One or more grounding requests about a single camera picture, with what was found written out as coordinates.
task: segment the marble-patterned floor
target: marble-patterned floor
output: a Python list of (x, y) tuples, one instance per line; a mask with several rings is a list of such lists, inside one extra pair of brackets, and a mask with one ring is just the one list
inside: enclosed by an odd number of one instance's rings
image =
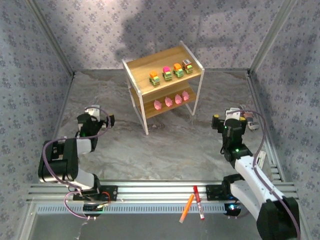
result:
[[(223, 116), (225, 109), (239, 104), (254, 109), (244, 73), (206, 71), (195, 116), (186, 106), (160, 114), (148, 120), (149, 135), (134, 111), (125, 77), (122, 70), (75, 75), (58, 137), (75, 135), (77, 116), (87, 106), (98, 104), (115, 116), (114, 128), (98, 139), (95, 152), (79, 156), (83, 170), (113, 180), (220, 181), (236, 173), (220, 155), (222, 136), (211, 129), (211, 120), (213, 114)], [(247, 128), (243, 136), (253, 153), (261, 139), (260, 129)]]

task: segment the wall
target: wall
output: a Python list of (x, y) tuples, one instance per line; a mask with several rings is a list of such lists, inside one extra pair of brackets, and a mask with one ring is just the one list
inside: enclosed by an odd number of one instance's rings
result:
[(279, 159), (320, 239), (320, 2), (298, 0), (257, 70)]
[(249, 68), (283, 0), (37, 0), (73, 69), (118, 69), (179, 40), (207, 68)]
[(0, 239), (14, 239), (70, 77), (23, 0), (0, 1)]

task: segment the white shelf frame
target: white shelf frame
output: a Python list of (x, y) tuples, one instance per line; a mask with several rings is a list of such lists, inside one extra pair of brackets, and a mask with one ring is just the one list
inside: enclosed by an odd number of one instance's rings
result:
[[(183, 41), (180, 41), (180, 45), (188, 52), (188, 54), (194, 59), (194, 62), (197, 64), (197, 66), (201, 69), (200, 81), (199, 81), (199, 85), (198, 85), (198, 88), (196, 91), (196, 98), (195, 98), (193, 109), (191, 109), (191, 107), (189, 106), (188, 103), (185, 104), (187, 109), (189, 110), (190, 114), (192, 116), (194, 116), (196, 113), (196, 109), (197, 109), (197, 105), (198, 105), (198, 101), (199, 101), (199, 95), (200, 95), (202, 81), (203, 81), (204, 74), (205, 74), (205, 68), (202, 66), (202, 64), (199, 62), (199, 60), (196, 58), (196, 56), (190, 51), (190, 49), (184, 44)], [(136, 82), (134, 76), (132, 75), (132, 73), (131, 73), (131, 71), (130, 71), (130, 69), (124, 59), (122, 59), (122, 65), (123, 65), (123, 69), (126, 72), (126, 83), (128, 86), (130, 97), (131, 97), (132, 106), (135, 110), (136, 115), (139, 118), (139, 121), (143, 127), (143, 130), (145, 131), (145, 134), (148, 135), (149, 134), (148, 124), (147, 124), (146, 112), (145, 112), (145, 108), (144, 108), (144, 102), (143, 102), (141, 90), (139, 89), (137, 82)], [(135, 103), (135, 99), (130, 91), (131, 87), (134, 88), (134, 90), (136, 91), (136, 94), (139, 98), (141, 111), (139, 110), (138, 106)]]

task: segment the shelf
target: shelf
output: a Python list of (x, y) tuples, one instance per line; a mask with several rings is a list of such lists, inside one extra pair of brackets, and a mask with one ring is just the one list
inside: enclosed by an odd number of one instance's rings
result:
[[(182, 61), (185, 59), (189, 59), (192, 62), (193, 72), (190, 74), (184, 72), (184, 76), (180, 78), (177, 78), (172, 74), (172, 80), (166, 82), (162, 76), (163, 67), (168, 66), (172, 73), (174, 64), (179, 63), (182, 65)], [(191, 55), (183, 46), (176, 46), (149, 56), (139, 58), (137, 60), (127, 62), (127, 66), (143, 96), (185, 82), (194, 77), (199, 77), (202, 73), (202, 70), (196, 64), (196, 60), (191, 57)], [(149, 82), (149, 73), (151, 71), (157, 72), (160, 78), (160, 85), (153, 86)]]
[[(145, 112), (145, 118), (149, 119), (152, 118), (156, 115), (162, 114), (164, 112), (167, 112), (171, 109), (175, 109), (177, 107), (180, 107), (184, 104), (193, 102), (196, 100), (196, 94), (193, 91), (193, 89), (190, 87), (190, 85), (188, 84), (188, 82), (183, 82), (180, 84), (176, 84), (171, 86), (170, 88), (167, 88), (166, 90), (168, 90), (170, 93), (166, 94), (166, 95), (161, 95), (161, 93), (158, 95), (158, 92), (154, 93), (151, 96), (148, 96), (148, 98), (146, 100), (143, 100), (144, 104), (144, 112)], [(139, 101), (139, 97), (135, 91), (135, 89), (133, 87), (130, 88), (130, 91), (132, 93), (135, 105), (139, 108), (140, 112), (141, 112), (141, 106), (140, 106), (140, 101)], [(189, 100), (188, 101), (182, 101), (181, 104), (176, 104), (175, 102), (175, 96), (177, 94), (179, 94), (182, 97), (182, 92), (186, 91), (189, 94)], [(168, 107), (165, 104), (165, 98), (168, 97), (172, 100), (172, 106)], [(154, 102), (155, 100), (158, 100), (161, 104), (162, 104), (162, 108), (160, 110), (156, 110), (155, 106), (154, 106)]]

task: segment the cable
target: cable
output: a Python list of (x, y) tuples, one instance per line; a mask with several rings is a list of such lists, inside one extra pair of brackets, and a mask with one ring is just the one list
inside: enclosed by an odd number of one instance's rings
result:
[(52, 168), (49, 165), (49, 162), (48, 162), (48, 159), (47, 159), (46, 150), (47, 150), (47, 147), (49, 145), (51, 145), (51, 144), (53, 144), (55, 142), (62, 141), (62, 140), (66, 140), (66, 139), (94, 139), (94, 138), (98, 138), (98, 137), (102, 136), (103, 134), (105, 134), (107, 132), (107, 130), (111, 127), (111, 119), (110, 119), (109, 114), (105, 110), (103, 110), (102, 108), (99, 108), (99, 107), (96, 107), (96, 106), (88, 106), (84, 110), (87, 110), (87, 109), (98, 109), (98, 110), (100, 110), (101, 112), (103, 112), (106, 115), (106, 118), (108, 120), (108, 126), (105, 129), (105, 131), (103, 131), (102, 133), (99, 133), (97, 135), (94, 135), (94, 136), (84, 136), (84, 137), (78, 137), (77, 136), (77, 137), (72, 137), (72, 138), (63, 137), (63, 138), (54, 139), (54, 140), (51, 140), (51, 141), (47, 142), (44, 145), (43, 149), (42, 149), (43, 162), (44, 162), (47, 170), (49, 171), (49, 173), (52, 175), (52, 177), (54, 177), (59, 183), (64, 184), (67, 187), (72, 187), (72, 188), (80, 189), (80, 190), (81, 190), (81, 187), (79, 187), (77, 185), (74, 185), (74, 184), (72, 184), (70, 182), (63, 181), (55, 174), (55, 172), (52, 170)]
[[(238, 113), (238, 112), (245, 112), (245, 110), (235, 110), (235, 111), (230, 111), (228, 114), (234, 114), (234, 113)], [(250, 112), (254, 113), (254, 114), (257, 114), (258, 116), (261, 117), (262, 121), (263, 121), (263, 136), (262, 136), (262, 141), (260, 143), (260, 146), (258, 148), (258, 150), (256, 151), (255, 155), (254, 155), (254, 158), (253, 158), (253, 170), (256, 174), (256, 176), (258, 177), (258, 179), (263, 183), (263, 185), (270, 191), (271, 194), (273, 194), (275, 196), (275, 198), (282, 204), (282, 206), (284, 207), (284, 209), (286, 210), (286, 212), (289, 214), (292, 222), (293, 222), (293, 225), (295, 227), (295, 230), (296, 230), (296, 239), (297, 240), (300, 240), (301, 239), (301, 232), (300, 232), (300, 229), (299, 229), (299, 226), (298, 226), (298, 223), (293, 215), (293, 213), (290, 211), (290, 209), (288, 208), (288, 206), (285, 204), (285, 202), (281, 199), (281, 197), (276, 193), (274, 192), (274, 190), (266, 183), (266, 181), (262, 178), (262, 176), (260, 175), (260, 173), (258, 172), (257, 170), (257, 158), (258, 158), (258, 155), (264, 145), (264, 142), (266, 140), (266, 131), (267, 131), (267, 124), (266, 124), (266, 120), (265, 118), (262, 116), (262, 114), (260, 114), (259, 112), (257, 111), (252, 111), (250, 110)]]
[(104, 203), (104, 204), (110, 204), (111, 203), (111, 197), (110, 197), (110, 194), (107, 192), (107, 191), (103, 191), (102, 194), (105, 194), (108, 196), (108, 202), (107, 203)]
[(67, 197), (71, 194), (79, 194), (80, 192), (79, 191), (71, 191), (71, 192), (68, 192), (65, 196), (64, 196), (64, 199), (63, 199), (63, 203), (64, 203), (64, 206), (66, 207), (66, 209), (68, 209), (68, 211), (73, 214), (74, 216), (78, 217), (78, 218), (81, 218), (81, 219), (91, 219), (90, 216), (81, 216), (79, 215), (78, 213), (76, 213), (75, 211), (73, 211), (68, 205), (67, 205)]

